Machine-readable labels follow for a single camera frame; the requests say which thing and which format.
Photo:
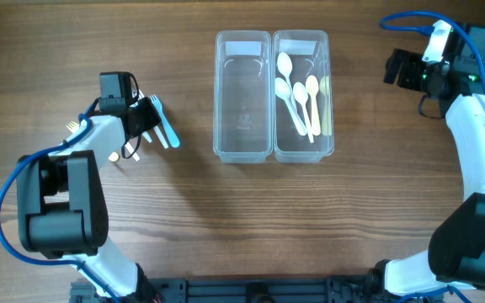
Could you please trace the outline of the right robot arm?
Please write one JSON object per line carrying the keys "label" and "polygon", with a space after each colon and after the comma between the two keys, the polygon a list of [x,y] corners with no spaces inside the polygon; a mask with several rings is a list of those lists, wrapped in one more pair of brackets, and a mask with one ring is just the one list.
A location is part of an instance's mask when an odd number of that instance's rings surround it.
{"label": "right robot arm", "polygon": [[485,27],[436,15],[417,32],[429,37],[425,52],[394,50],[384,80],[437,101],[456,143],[463,200],[425,251],[369,271],[364,292],[372,301],[432,301],[445,292],[485,290]]}

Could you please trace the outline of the yellow plastic spoon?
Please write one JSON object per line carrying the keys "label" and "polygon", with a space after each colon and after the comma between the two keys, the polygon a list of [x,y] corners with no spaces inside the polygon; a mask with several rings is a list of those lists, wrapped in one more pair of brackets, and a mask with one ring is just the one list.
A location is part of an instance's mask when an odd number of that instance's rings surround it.
{"label": "yellow plastic spoon", "polygon": [[311,100],[311,126],[312,134],[319,136],[321,134],[321,122],[319,119],[319,112],[317,107],[317,94],[319,93],[319,83],[317,78],[310,75],[305,83],[306,92]]}

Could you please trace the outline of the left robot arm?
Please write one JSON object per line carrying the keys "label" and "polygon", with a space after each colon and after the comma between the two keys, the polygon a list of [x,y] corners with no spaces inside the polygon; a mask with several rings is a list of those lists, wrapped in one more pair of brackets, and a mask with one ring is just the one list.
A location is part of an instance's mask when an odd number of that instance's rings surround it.
{"label": "left robot arm", "polygon": [[19,238],[40,264],[70,265],[114,302],[159,302],[138,263],[109,239],[109,217],[99,170],[117,149],[139,139],[160,119],[138,94],[129,72],[102,72],[100,95],[79,115],[75,133],[59,146],[19,159]]}

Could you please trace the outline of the white plastic spoon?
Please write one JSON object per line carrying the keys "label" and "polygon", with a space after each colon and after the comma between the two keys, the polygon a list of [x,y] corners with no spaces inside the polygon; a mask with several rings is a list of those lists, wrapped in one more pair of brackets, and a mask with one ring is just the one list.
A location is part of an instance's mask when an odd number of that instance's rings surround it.
{"label": "white plastic spoon", "polygon": [[277,77],[274,80],[274,92],[278,98],[282,99],[285,102],[285,106],[288,109],[291,120],[298,134],[300,136],[306,136],[306,127],[304,126],[304,123],[296,112],[296,106],[290,101],[291,89],[288,87],[287,82],[282,78]]}
{"label": "white plastic spoon", "polygon": [[288,88],[290,89],[290,101],[294,105],[294,107],[296,107],[296,101],[294,100],[294,97],[293,97],[293,88],[290,83],[290,74],[293,68],[291,59],[287,53],[280,52],[277,57],[276,63],[277,63],[278,71],[285,78]]}
{"label": "white plastic spoon", "polygon": [[306,103],[308,101],[308,93],[306,91],[305,86],[301,82],[296,82],[293,85],[293,94],[294,94],[296,102],[302,108],[308,139],[311,143],[313,143],[314,138],[313,138],[313,134],[312,134],[312,125],[311,125],[310,117],[309,117],[307,107],[306,107]]}

